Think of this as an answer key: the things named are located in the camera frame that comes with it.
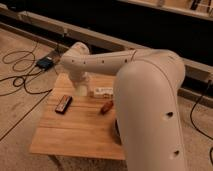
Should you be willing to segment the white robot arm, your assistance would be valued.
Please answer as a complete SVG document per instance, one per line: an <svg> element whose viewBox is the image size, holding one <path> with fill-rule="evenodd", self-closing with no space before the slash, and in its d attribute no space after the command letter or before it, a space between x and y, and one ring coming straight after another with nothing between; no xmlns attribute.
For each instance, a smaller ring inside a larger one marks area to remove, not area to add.
<svg viewBox="0 0 213 171"><path fill-rule="evenodd" d="M76 85L89 72L113 75L113 101L128 171L188 171L178 109L182 58L164 49L91 54L75 43L61 57Z"/></svg>

